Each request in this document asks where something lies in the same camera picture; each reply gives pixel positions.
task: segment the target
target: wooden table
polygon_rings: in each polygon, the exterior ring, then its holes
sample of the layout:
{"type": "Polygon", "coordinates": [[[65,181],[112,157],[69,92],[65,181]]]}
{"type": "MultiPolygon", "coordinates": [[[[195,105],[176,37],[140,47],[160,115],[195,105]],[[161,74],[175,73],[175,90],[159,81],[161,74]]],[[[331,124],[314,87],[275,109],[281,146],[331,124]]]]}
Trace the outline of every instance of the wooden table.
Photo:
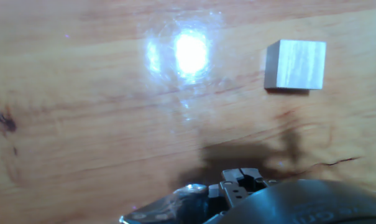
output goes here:
{"type": "Polygon", "coordinates": [[[117,223],[231,167],[376,190],[376,1],[0,1],[0,223],[117,223]],[[264,90],[279,39],[327,42],[323,90],[264,90]]]}

